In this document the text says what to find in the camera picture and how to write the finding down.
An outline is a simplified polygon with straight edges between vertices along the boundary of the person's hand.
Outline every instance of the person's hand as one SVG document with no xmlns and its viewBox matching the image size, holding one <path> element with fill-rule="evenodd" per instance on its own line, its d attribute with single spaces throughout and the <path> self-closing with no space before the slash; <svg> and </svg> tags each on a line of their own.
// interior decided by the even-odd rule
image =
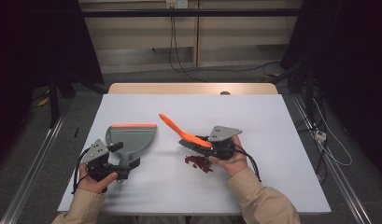
<svg viewBox="0 0 382 224">
<path fill-rule="evenodd" d="M 241 148 L 242 146 L 240 143 L 240 139 L 237 135 L 233 137 L 233 142 L 237 150 L 243 150 Z M 210 156 L 209 159 L 217 165 L 221 166 L 223 169 L 225 169 L 226 173 L 228 173 L 229 176 L 234 176 L 235 174 L 248 167 L 246 155 L 238 152 L 234 153 L 233 157 L 231 157 L 227 161 L 220 160 L 213 156 Z"/>
<path fill-rule="evenodd" d="M 106 178 L 102 179 L 101 181 L 95 181 L 91 177 L 89 177 L 87 166 L 85 164 L 81 164 L 79 166 L 79 179 L 81 180 L 78 183 L 78 189 L 84 189 L 93 193 L 101 194 L 103 192 L 103 189 L 106 188 L 110 183 L 112 183 L 117 177 L 117 173 L 112 173 Z"/>
</svg>

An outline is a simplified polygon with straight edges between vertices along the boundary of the sleeve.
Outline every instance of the sleeve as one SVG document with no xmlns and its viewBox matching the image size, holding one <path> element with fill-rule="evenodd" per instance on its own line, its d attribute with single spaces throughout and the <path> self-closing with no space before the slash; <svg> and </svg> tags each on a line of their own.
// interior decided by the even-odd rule
<svg viewBox="0 0 382 224">
<path fill-rule="evenodd" d="M 103 208 L 103 204 L 104 195 L 77 189 L 68 213 L 60 214 L 52 223 L 96 224 L 98 214 Z"/>
<path fill-rule="evenodd" d="M 228 186 L 246 223 L 301 223 L 290 200 L 278 190 L 264 187 L 249 167 L 232 176 Z"/>
</svg>

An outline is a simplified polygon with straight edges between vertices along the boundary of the red object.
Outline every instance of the red object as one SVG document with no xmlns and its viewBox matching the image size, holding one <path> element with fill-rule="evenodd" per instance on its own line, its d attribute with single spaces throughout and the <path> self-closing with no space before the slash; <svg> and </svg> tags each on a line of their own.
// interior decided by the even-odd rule
<svg viewBox="0 0 382 224">
<path fill-rule="evenodd" d="M 202 157 L 202 156 L 185 157 L 185 163 L 189 164 L 190 161 L 193 162 L 194 168 L 199 167 L 199 169 L 203 170 L 203 172 L 205 172 L 206 174 L 208 172 L 213 172 L 213 170 L 211 169 L 211 161 L 209 161 L 206 157 Z"/>
</svg>

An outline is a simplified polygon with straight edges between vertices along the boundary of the metal bracket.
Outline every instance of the metal bracket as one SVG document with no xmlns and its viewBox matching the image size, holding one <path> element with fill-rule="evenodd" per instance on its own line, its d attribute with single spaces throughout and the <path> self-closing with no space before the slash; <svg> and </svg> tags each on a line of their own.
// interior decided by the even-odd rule
<svg viewBox="0 0 382 224">
<path fill-rule="evenodd" d="M 95 159 L 98 159 L 108 153 L 109 149 L 106 147 L 106 145 L 104 145 L 104 143 L 100 139 L 97 139 L 92 144 L 89 151 L 83 156 L 83 159 L 82 161 L 80 161 L 80 164 L 85 164 L 89 161 L 94 161 Z"/>
<path fill-rule="evenodd" d="M 228 128 L 223 126 L 215 126 L 210 136 L 208 136 L 209 142 L 221 142 L 235 135 L 242 133 L 240 129 Z"/>
</svg>

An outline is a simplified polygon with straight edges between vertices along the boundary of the aluminum rail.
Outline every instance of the aluminum rail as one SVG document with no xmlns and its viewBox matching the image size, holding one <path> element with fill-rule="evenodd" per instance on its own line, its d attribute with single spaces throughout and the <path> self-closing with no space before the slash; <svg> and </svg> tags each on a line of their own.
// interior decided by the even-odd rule
<svg viewBox="0 0 382 224">
<path fill-rule="evenodd" d="M 306 113 L 304 112 L 304 102 L 302 99 L 297 98 L 296 96 L 293 96 L 293 100 L 299 110 L 299 113 L 304 119 L 304 122 L 307 126 L 307 128 L 312 128 L 312 123 L 307 118 Z M 318 151 L 322 153 L 323 145 L 317 141 L 318 145 Z M 329 153 L 331 153 L 330 149 L 328 147 L 325 148 Z M 324 160 L 326 161 L 327 167 L 330 170 L 333 179 L 336 182 L 336 185 L 342 192 L 342 195 L 344 196 L 348 207 L 350 208 L 351 213 L 353 214 L 354 218 L 356 218 L 357 223 L 359 224 L 366 224 L 366 223 L 372 223 L 372 220 L 368 217 L 368 213 L 366 209 L 364 208 L 359 196 L 357 195 L 356 191 L 351 187 L 350 183 L 348 182 L 345 174 L 342 172 L 341 167 L 334 161 L 331 160 L 331 158 L 327 155 L 327 153 L 324 153 L 323 156 Z"/>
<path fill-rule="evenodd" d="M 81 11 L 31 9 L 32 14 L 46 16 L 113 17 L 297 17 L 317 16 L 322 8 L 256 8 L 256 9 L 83 9 Z"/>
<path fill-rule="evenodd" d="M 15 196 L 7 208 L 7 211 L 2 217 L 0 224 L 14 224 L 18 221 L 22 208 L 25 206 L 31 191 L 33 190 L 35 181 L 38 178 L 38 175 L 42 170 L 42 166 L 44 165 L 45 160 L 49 155 L 50 149 L 53 146 L 54 140 L 56 139 L 57 134 L 63 125 L 64 117 L 67 114 L 70 105 L 71 102 L 67 102 L 62 115 L 59 117 L 56 124 L 51 129 L 49 129 L 42 146 L 35 156 L 33 164 L 28 170 L 27 175 L 22 180 L 21 185 L 19 186 Z"/>
</svg>

